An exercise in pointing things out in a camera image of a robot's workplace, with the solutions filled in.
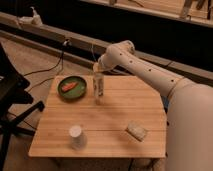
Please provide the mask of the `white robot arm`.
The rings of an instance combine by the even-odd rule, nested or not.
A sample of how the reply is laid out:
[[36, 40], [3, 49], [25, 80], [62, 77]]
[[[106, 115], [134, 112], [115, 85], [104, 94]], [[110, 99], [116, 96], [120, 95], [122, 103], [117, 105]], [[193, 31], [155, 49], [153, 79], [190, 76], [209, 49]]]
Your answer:
[[94, 69], [103, 72], [116, 66], [169, 101], [165, 171], [213, 171], [213, 87], [137, 58], [129, 40], [109, 45]]

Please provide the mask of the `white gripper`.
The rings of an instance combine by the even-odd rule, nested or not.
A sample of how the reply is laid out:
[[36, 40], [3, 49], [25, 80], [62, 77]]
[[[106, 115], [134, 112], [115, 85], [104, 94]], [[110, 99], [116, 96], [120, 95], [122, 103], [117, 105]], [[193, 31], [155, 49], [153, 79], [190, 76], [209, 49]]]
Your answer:
[[104, 71], [110, 71], [113, 69], [114, 64], [110, 61], [109, 58], [100, 57], [98, 62], [95, 62], [93, 65], [94, 73], [101, 73]]

